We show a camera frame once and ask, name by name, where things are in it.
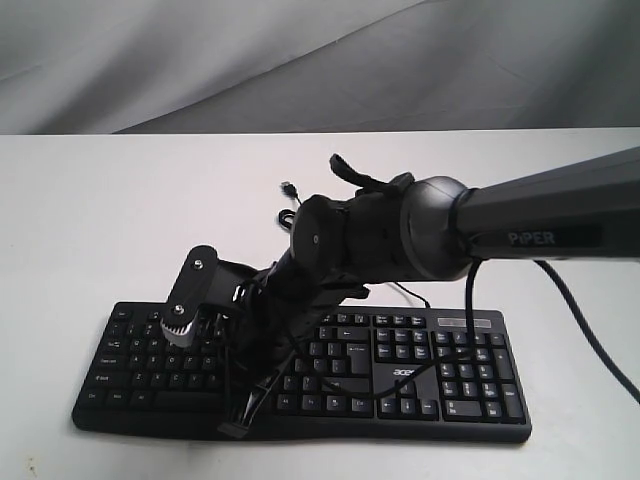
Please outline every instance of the robotic arm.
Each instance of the robotic arm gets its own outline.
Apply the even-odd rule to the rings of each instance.
[[[354,198],[313,195],[298,209],[290,247],[271,268],[188,255],[166,303],[168,340],[188,346],[212,321],[232,357],[242,435],[301,342],[365,284],[452,281],[474,259],[640,258],[640,147],[482,189],[449,177],[381,182],[338,155],[332,171]]]

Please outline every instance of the piper logo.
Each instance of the piper logo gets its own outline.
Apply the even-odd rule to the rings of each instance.
[[[556,239],[553,232],[509,232],[509,243],[512,247],[540,247],[555,245]]]
[[[396,375],[397,377],[408,377],[412,373],[413,373],[413,370],[402,370],[400,368],[396,368],[393,371],[393,374]]]

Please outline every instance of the gray fabric backdrop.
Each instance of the gray fabric backdrop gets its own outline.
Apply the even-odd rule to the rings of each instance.
[[[640,125],[638,0],[120,3],[82,59],[0,74],[1,132]]]

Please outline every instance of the white tabletop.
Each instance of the white tabletop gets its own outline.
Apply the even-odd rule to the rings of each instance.
[[[640,129],[0,137],[0,477],[638,478],[640,409],[532,262],[489,262],[475,295],[505,315],[533,423],[522,446],[164,441],[80,432],[70,420],[112,305],[164,301],[201,243],[268,265],[288,242],[274,221],[291,205],[281,181],[303,198],[352,195],[329,170],[333,152],[382,179],[410,170],[485,186],[638,145]],[[640,383],[638,264],[556,266]],[[433,306],[463,306],[462,282],[415,288]],[[414,304],[384,285],[366,303]]]

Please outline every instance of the computer keyboard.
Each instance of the computer keyboard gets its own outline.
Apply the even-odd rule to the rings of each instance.
[[[160,331],[157,303],[118,303],[72,418],[82,430],[229,440],[216,332],[203,327],[181,349]],[[469,352],[464,311],[340,307],[305,345],[334,385],[372,393],[428,359]],[[294,359],[245,440],[450,439],[524,442],[531,422],[502,315],[476,311],[469,357],[437,365],[397,394],[371,401],[337,395]]]

